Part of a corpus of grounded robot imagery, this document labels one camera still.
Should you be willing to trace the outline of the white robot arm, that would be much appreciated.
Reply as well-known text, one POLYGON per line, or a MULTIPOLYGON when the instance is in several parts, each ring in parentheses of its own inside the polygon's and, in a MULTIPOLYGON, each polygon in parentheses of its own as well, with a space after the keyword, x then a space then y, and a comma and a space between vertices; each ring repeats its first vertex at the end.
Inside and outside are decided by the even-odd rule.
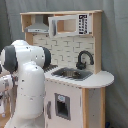
POLYGON ((4 128, 40 128, 36 119, 43 113, 45 93, 44 67, 51 63, 50 51, 42 46, 16 40, 1 52, 2 67, 8 71, 14 85, 17 78, 17 98, 14 114, 4 128))

